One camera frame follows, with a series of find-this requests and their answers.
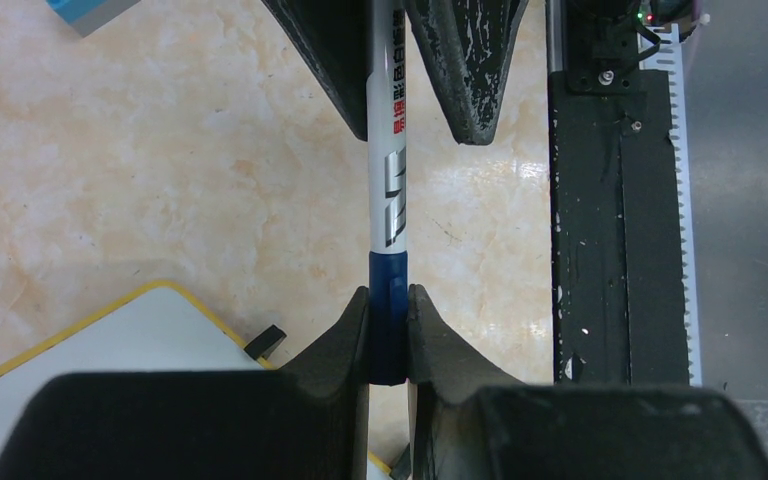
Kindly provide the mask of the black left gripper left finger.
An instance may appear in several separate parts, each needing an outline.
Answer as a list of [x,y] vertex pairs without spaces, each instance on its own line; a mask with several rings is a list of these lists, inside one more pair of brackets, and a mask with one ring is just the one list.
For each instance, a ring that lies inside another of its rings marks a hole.
[[0,479],[363,479],[368,291],[276,370],[73,373],[45,384]]

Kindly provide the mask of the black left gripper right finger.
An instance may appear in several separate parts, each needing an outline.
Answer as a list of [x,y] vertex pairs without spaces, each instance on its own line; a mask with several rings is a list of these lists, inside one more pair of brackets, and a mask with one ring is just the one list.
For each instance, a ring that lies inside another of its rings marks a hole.
[[450,328],[410,289],[417,479],[768,479],[737,406],[688,386],[535,386]]

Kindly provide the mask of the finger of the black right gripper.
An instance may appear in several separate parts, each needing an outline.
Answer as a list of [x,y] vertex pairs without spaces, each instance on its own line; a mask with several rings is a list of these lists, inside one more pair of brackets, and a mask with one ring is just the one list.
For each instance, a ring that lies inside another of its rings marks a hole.
[[406,13],[431,86],[454,140],[494,141],[521,0],[414,0]]
[[367,139],[366,3],[264,0],[352,134]]

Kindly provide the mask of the white whiteboard marker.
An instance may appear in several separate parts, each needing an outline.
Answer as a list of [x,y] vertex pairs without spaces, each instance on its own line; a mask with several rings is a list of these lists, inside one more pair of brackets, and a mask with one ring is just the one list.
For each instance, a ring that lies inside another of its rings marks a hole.
[[407,250],[404,3],[370,1],[368,29],[366,105],[371,251],[394,255]]

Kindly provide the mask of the yellow framed whiteboard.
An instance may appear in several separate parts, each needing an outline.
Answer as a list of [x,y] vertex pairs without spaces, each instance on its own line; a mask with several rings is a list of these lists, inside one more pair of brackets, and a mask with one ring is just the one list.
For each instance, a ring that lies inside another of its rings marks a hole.
[[[73,373],[261,371],[259,358],[175,285],[147,286],[0,366],[0,454],[30,399]],[[371,464],[363,479],[384,478]]]

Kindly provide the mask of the blue marker cap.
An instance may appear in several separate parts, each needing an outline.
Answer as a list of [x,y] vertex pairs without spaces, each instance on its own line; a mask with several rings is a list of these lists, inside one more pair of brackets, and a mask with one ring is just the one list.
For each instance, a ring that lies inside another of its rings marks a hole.
[[407,378],[408,253],[369,254],[369,382]]

